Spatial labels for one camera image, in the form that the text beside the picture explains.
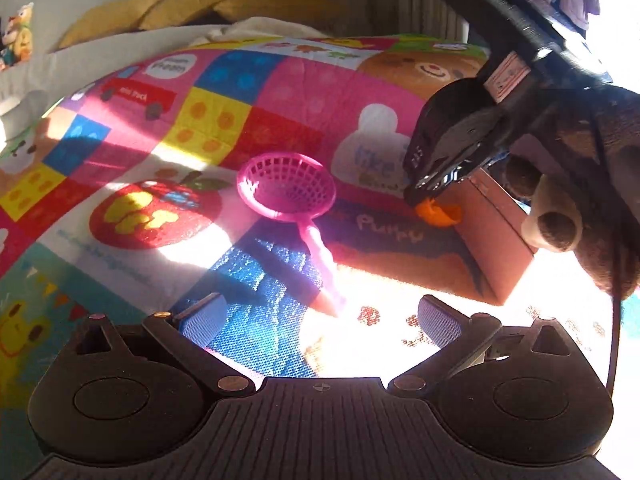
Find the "apple print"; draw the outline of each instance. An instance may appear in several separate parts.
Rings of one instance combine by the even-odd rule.
[[[195,236],[220,216],[218,190],[230,186],[191,171],[159,170],[155,180],[129,184],[104,200],[91,214],[89,229],[99,242],[121,249],[155,249]]]

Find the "teddy bear print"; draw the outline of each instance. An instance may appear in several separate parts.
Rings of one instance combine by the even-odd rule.
[[[338,146],[331,172],[339,180],[395,196],[402,196],[406,177],[402,158],[409,138],[397,133],[398,115],[388,106],[364,107],[358,129]]]
[[[476,75],[479,67],[465,59],[452,52],[381,52],[364,60],[357,70],[428,99],[444,85]]]

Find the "red truck print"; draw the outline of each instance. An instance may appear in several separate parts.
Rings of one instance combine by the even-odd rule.
[[[130,79],[139,66],[128,67],[102,86],[100,99],[108,101],[114,95],[145,107],[145,117],[149,121],[159,119],[174,104],[175,92]]]

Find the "yellow mat square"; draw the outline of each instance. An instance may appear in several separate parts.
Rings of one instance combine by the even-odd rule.
[[[65,179],[65,176],[40,163],[22,177],[0,198],[0,206],[14,221],[18,221],[31,207]]]
[[[162,144],[218,165],[238,142],[249,111],[246,103],[192,88]]]

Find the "screw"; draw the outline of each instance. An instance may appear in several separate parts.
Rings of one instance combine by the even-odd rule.
[[[424,379],[415,375],[401,375],[394,379],[394,386],[407,392],[417,392],[424,388],[425,385]]]
[[[316,383],[314,384],[314,390],[316,392],[320,392],[320,393],[324,393],[327,390],[330,390],[331,386],[329,386],[327,383]]]
[[[239,375],[228,375],[218,381],[218,387],[226,392],[241,392],[248,385],[248,379]]]

